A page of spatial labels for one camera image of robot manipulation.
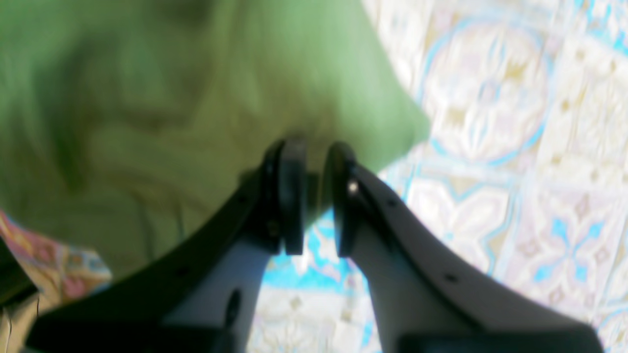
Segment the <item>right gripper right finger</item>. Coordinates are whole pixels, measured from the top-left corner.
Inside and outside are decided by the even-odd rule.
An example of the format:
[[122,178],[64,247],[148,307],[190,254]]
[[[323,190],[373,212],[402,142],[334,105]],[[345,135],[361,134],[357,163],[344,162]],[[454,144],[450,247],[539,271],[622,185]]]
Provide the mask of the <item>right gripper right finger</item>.
[[384,353],[601,353],[592,327],[526,299],[439,241],[334,143],[325,166],[339,257],[368,282]]

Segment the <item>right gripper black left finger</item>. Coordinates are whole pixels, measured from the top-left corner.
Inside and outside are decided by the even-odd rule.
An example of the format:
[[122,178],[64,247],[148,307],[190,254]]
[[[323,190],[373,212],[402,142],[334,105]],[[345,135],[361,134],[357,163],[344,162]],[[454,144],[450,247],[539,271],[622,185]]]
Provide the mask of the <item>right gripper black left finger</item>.
[[39,317],[29,353],[242,353],[269,260],[301,255],[307,148],[285,139],[194,235],[142,271]]

